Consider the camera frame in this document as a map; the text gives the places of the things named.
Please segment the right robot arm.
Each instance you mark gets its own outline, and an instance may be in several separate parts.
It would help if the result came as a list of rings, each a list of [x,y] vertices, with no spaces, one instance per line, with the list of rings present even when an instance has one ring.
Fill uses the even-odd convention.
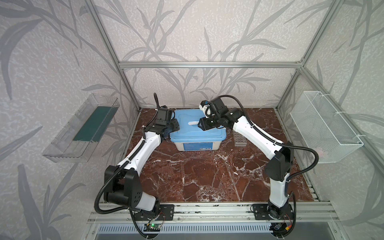
[[[267,157],[269,162],[265,172],[270,178],[270,196],[267,212],[272,219],[278,220],[288,214],[288,185],[291,179],[312,170],[319,162],[319,154],[308,147],[294,146],[284,143],[265,132],[255,124],[247,114],[244,106],[234,96],[221,95],[211,101],[204,100],[199,109],[204,117],[199,120],[198,127],[203,131],[213,128],[226,128],[242,135],[254,144]],[[296,173],[291,174],[294,150],[313,154],[313,163]]]

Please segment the clear test tube rack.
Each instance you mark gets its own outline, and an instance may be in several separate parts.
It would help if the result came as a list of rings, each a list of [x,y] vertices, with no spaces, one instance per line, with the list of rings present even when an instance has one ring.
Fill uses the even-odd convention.
[[[237,133],[237,132],[233,132],[233,138],[234,138],[234,145],[235,147],[246,147],[247,146],[247,139]]]

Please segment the blue plastic bin lid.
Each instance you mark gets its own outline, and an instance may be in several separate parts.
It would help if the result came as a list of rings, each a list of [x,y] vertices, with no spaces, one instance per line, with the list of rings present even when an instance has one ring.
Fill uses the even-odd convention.
[[[216,142],[223,141],[227,137],[225,128],[206,131],[200,129],[198,123],[201,118],[205,118],[205,115],[199,109],[175,110],[175,119],[180,129],[170,133],[171,141],[174,143]]]

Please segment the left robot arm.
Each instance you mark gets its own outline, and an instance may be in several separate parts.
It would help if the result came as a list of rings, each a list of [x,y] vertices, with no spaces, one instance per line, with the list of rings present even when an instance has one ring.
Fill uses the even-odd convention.
[[[138,144],[116,166],[108,166],[105,170],[104,185],[94,203],[98,214],[107,215],[126,209],[144,212],[150,218],[160,214],[159,200],[143,191],[140,175],[154,150],[180,127],[173,116],[174,111],[167,106],[160,106],[156,93],[154,98],[156,113],[142,127],[142,137]]]

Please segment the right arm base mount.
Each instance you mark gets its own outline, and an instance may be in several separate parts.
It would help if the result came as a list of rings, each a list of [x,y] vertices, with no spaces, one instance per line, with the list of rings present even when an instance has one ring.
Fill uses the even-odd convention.
[[[288,202],[281,208],[276,207],[270,202],[267,204],[253,204],[250,207],[250,211],[254,214],[255,220],[293,221],[296,218],[295,211]]]

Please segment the white plastic storage bin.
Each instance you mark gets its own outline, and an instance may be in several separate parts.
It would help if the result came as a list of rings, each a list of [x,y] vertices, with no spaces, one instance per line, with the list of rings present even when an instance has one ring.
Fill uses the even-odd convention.
[[[175,142],[176,148],[178,151],[216,151],[220,148],[222,141],[213,141],[213,142],[190,142],[182,143]]]

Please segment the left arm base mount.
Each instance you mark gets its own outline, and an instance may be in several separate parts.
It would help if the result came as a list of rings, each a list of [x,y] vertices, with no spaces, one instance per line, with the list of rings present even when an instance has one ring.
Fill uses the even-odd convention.
[[[134,219],[136,221],[172,221],[175,213],[175,205],[172,204],[160,204],[155,205],[152,211],[141,210],[134,213]]]

